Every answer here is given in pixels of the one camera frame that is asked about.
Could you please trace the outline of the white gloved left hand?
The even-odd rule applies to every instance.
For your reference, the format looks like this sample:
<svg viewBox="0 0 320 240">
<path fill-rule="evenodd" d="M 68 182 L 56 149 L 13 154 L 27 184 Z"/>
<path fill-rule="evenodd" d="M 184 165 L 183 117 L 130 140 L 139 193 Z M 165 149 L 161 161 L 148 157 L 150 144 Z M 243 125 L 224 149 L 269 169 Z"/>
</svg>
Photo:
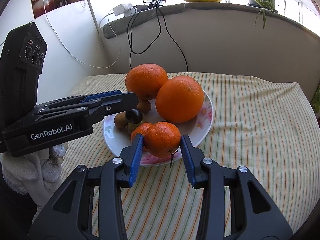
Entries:
<svg viewBox="0 0 320 240">
<path fill-rule="evenodd" d="M 21 157 L 3 153 L 1 165 L 5 183 L 19 194 L 28 194 L 37 206 L 44 207 L 61 185 L 67 149 L 65 142 Z"/>
</svg>

